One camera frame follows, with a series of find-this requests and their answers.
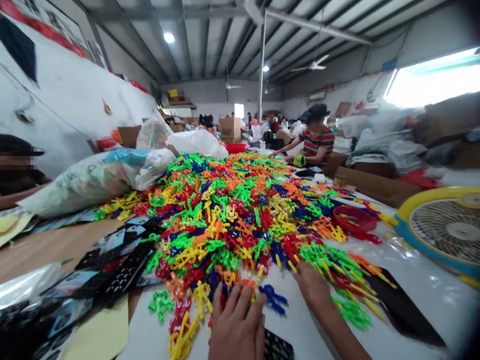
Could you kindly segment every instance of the electric fan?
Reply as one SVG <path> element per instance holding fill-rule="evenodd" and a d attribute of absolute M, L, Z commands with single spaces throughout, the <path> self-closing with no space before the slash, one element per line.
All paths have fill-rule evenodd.
<path fill-rule="evenodd" d="M 480 278 L 480 187 L 418 193 L 392 222 L 398 235 L 454 273 Z"/>

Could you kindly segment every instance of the corrugated metal roof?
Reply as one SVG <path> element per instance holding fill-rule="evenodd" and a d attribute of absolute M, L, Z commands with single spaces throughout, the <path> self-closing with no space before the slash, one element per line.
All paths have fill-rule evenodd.
<path fill-rule="evenodd" d="M 238 0 L 80 0 L 160 83 L 226 75 L 255 80 L 261 60 L 261 27 Z M 375 40 L 448 0 L 256 0 L 274 9 Z M 163 34 L 171 32 L 174 43 Z M 272 83 L 285 83 L 314 58 L 335 57 L 359 45 L 325 33 L 267 19 L 265 62 Z"/>

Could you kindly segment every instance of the hand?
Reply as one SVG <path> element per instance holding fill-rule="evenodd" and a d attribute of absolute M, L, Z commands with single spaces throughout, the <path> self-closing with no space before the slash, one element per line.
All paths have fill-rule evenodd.
<path fill-rule="evenodd" d="M 253 288 L 235 285 L 222 312 L 222 286 L 213 297 L 213 326 L 208 360 L 263 360 L 265 351 L 265 317 L 262 309 L 265 294 L 258 294 L 250 306 Z"/>
<path fill-rule="evenodd" d="M 293 277 L 298 283 L 301 294 L 308 307 L 314 312 L 321 312 L 323 309 L 333 305 L 330 297 L 330 285 L 308 262 L 299 262 L 298 273 L 293 272 Z"/>
<path fill-rule="evenodd" d="M 268 155 L 268 158 L 269 158 L 269 159 L 273 159 L 273 158 L 275 158 L 278 154 L 280 154 L 279 151 L 271 152 L 270 155 Z"/>

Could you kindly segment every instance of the window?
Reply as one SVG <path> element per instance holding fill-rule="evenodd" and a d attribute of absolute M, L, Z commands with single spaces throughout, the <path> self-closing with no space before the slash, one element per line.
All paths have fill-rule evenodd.
<path fill-rule="evenodd" d="M 411 108 L 477 91 L 480 51 L 474 48 L 396 70 L 385 98 Z"/>
<path fill-rule="evenodd" d="M 244 114 L 244 105 L 243 104 L 235 104 L 235 117 L 243 119 L 245 117 Z"/>

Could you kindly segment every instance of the red container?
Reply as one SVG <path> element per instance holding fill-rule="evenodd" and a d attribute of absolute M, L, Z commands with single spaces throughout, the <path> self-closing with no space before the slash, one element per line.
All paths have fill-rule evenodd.
<path fill-rule="evenodd" d="M 225 148 L 229 154 L 244 153 L 247 150 L 247 144 L 241 144 L 241 143 L 226 144 Z"/>
<path fill-rule="evenodd" d="M 333 216 L 335 222 L 355 238 L 368 240 L 374 244 L 382 243 L 378 236 L 368 233 L 375 230 L 377 221 L 365 211 L 352 206 L 337 206 L 333 209 Z"/>

